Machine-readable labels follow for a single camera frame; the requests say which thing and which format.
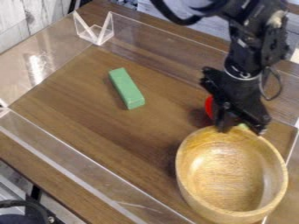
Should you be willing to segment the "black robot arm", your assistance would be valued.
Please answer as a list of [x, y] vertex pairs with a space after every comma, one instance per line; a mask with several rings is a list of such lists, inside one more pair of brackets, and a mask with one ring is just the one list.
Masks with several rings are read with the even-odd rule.
[[273, 68], [286, 58], [287, 44], [286, 0], [182, 0], [191, 16], [175, 15], [164, 0], [150, 0], [160, 13], [178, 25], [194, 25], [203, 18], [216, 16], [228, 21], [230, 48], [224, 67], [202, 69], [200, 85], [211, 94], [211, 113], [218, 131], [227, 132], [244, 123], [262, 134], [271, 122], [263, 104], [279, 94], [269, 96], [264, 86]]

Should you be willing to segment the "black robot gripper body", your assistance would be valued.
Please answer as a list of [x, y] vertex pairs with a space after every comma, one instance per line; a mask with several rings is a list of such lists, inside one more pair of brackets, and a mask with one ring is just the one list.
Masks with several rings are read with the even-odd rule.
[[244, 123], [248, 118], [256, 120], [269, 118], [271, 121], [262, 102], [260, 75], [243, 78], [208, 66], [202, 72], [200, 85], [212, 95], [214, 102], [218, 104], [228, 102], [232, 105], [238, 123]]

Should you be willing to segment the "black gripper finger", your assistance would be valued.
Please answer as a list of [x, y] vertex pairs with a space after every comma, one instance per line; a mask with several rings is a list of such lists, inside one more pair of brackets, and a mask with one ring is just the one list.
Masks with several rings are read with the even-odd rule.
[[256, 120], [254, 118], [248, 118], [246, 120], [246, 125], [254, 131], [256, 135], [263, 135], [267, 132], [267, 125], [270, 124], [270, 119]]
[[235, 115], [234, 107], [228, 102], [212, 103], [212, 120], [218, 132], [227, 133], [238, 125], [239, 118]]

